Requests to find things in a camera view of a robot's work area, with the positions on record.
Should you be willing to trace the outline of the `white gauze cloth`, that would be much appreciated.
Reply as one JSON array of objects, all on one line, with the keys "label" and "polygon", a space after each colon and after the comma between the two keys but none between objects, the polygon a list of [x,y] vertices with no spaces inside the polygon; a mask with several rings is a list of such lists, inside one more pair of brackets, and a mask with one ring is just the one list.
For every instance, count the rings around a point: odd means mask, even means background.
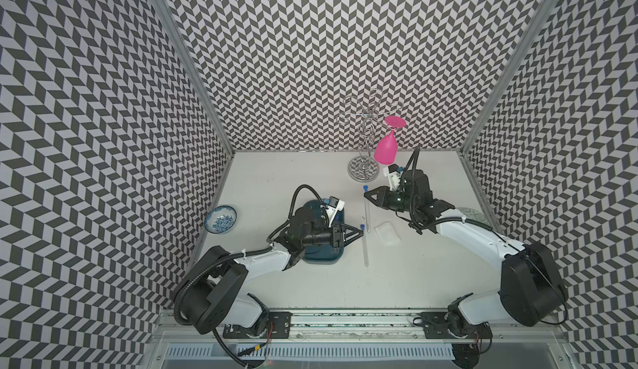
[{"label": "white gauze cloth", "polygon": [[375,232],[384,246],[398,246],[401,243],[401,238],[390,221],[378,225]]}]

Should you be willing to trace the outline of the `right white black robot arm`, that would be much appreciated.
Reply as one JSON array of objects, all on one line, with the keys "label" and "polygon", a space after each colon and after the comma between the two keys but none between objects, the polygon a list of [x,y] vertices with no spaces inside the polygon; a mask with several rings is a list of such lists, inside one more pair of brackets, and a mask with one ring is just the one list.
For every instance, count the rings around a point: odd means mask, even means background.
[{"label": "right white black robot arm", "polygon": [[469,218],[447,201],[435,198],[429,179],[421,170],[392,166],[389,177],[390,186],[364,189],[370,203],[395,212],[417,233],[431,231],[455,241],[500,275],[495,291],[466,294],[448,306],[442,324],[451,337],[475,335],[480,326],[502,319],[533,327],[566,307],[568,291],[547,246],[508,238]]}]

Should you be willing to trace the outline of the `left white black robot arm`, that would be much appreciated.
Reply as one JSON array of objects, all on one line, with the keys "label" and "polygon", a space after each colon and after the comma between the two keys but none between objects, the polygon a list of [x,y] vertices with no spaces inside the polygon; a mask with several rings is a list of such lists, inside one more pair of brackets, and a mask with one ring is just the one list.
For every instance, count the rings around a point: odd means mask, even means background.
[{"label": "left white black robot arm", "polygon": [[269,236],[265,248],[238,253],[210,248],[171,294],[174,320],[200,334],[229,325],[248,337],[262,337],[272,327],[270,309],[244,284],[292,269],[309,248],[344,249],[363,236],[363,230],[334,221],[325,208],[320,213],[299,208]]}]

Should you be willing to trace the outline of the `blue capped test tube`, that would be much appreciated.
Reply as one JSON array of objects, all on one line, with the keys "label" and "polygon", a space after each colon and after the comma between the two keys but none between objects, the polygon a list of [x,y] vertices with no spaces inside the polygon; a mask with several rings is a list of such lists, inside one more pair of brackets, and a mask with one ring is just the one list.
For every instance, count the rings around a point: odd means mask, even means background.
[{"label": "blue capped test tube", "polygon": [[364,190],[364,209],[365,209],[365,229],[367,233],[370,233],[372,230],[371,227],[371,223],[370,223],[370,201],[367,200],[367,192],[369,191],[369,186],[364,185],[363,186],[363,190]]},{"label": "blue capped test tube", "polygon": [[365,267],[369,268],[370,260],[369,260],[369,251],[368,251],[368,244],[367,244],[367,238],[366,238],[367,226],[364,224],[361,224],[360,228],[362,231],[361,241],[362,241],[363,262]]}]

